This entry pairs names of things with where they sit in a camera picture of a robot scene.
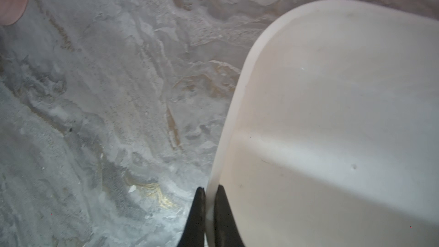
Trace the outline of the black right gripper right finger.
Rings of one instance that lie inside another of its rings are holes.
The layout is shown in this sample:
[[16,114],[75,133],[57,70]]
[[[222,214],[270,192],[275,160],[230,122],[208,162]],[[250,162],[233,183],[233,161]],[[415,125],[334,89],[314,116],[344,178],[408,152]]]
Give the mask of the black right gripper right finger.
[[222,185],[214,200],[214,243],[216,247],[245,247]]

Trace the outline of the white plastic storage box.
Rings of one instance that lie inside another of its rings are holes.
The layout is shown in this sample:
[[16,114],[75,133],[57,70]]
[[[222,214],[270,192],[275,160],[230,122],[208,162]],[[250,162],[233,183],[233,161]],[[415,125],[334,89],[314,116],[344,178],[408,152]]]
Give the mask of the white plastic storage box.
[[354,0],[275,20],[245,60],[206,190],[247,247],[439,244],[439,23]]

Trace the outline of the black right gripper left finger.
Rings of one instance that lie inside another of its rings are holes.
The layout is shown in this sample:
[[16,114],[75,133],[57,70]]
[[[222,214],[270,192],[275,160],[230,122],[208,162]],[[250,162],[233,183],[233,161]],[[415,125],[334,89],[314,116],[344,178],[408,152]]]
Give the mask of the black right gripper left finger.
[[198,187],[195,191],[186,225],[177,247],[204,247],[206,218],[205,199],[204,188]]

